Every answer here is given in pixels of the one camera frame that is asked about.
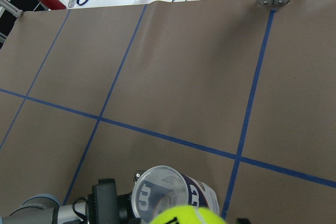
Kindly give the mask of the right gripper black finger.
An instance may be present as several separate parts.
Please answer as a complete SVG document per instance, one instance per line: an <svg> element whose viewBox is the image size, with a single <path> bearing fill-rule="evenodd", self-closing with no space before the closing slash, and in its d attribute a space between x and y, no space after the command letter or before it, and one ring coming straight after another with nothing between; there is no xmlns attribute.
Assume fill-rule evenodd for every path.
<svg viewBox="0 0 336 224"><path fill-rule="evenodd" d="M237 218L236 224L249 224L249 219L248 218Z"/></svg>

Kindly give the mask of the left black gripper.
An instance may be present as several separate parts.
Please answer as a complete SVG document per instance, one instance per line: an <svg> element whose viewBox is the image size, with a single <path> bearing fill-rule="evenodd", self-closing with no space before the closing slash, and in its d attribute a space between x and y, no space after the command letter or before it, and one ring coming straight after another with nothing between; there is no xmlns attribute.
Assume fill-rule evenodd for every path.
<svg viewBox="0 0 336 224"><path fill-rule="evenodd" d="M136 223L131 194L117 195L113 178L100 179L86 199L86 223Z"/></svg>

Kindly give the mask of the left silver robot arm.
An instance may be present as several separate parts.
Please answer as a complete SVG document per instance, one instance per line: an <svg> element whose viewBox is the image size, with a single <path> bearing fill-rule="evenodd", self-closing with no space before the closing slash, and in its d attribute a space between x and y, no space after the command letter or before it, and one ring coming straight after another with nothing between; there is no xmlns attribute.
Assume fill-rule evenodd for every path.
<svg viewBox="0 0 336 224"><path fill-rule="evenodd" d="M25 200L1 223L140 223L131 207L131 194L117 195L114 179L100 179L92 193L70 205L60 205L53 195Z"/></svg>

